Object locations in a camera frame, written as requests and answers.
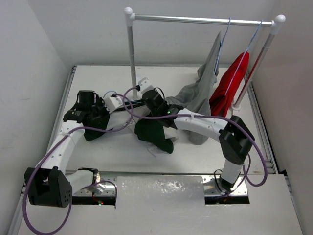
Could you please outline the green and white t shirt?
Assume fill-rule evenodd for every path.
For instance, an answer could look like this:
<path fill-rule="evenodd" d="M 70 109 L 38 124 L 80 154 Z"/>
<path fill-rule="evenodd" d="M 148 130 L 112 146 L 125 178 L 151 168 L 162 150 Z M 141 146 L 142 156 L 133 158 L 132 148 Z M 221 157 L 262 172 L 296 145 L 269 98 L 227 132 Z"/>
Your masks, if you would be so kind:
<path fill-rule="evenodd" d="M 129 118 L 130 114 L 124 108 L 119 108 L 110 114 L 89 115 L 83 121 L 83 125 L 103 130 L 116 130 L 128 123 L 127 127 L 140 141 L 147 143 L 148 150 L 152 154 L 174 152 L 174 145 L 178 140 L 176 130 L 164 127 L 157 120 L 132 117 L 129 121 Z"/>

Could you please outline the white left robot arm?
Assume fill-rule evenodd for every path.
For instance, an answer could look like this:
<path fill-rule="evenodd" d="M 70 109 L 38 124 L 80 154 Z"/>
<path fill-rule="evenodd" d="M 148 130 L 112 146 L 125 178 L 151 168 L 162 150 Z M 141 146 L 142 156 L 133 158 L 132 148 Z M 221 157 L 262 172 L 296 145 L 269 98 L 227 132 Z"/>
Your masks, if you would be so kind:
<path fill-rule="evenodd" d="M 78 92 L 47 155 L 24 174 L 30 204 L 65 208 L 73 194 L 100 181 L 95 168 L 83 167 L 71 175 L 66 175 L 66 168 L 79 140 L 92 141 L 101 137 L 109 116 L 103 98 L 95 91 Z"/>

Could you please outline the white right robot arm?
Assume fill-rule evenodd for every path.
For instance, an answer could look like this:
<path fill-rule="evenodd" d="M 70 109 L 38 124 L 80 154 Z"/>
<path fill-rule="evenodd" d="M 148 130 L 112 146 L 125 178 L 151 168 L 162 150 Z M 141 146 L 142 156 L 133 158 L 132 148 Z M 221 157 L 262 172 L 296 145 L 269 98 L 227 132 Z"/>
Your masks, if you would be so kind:
<path fill-rule="evenodd" d="M 225 162 L 217 185 L 230 192 L 251 150 L 251 140 L 255 140 L 242 119 L 232 116 L 224 120 L 193 113 L 182 106 L 168 104 L 155 89 L 143 90 L 141 94 L 152 117 L 163 126 L 194 132 L 220 143 Z"/>

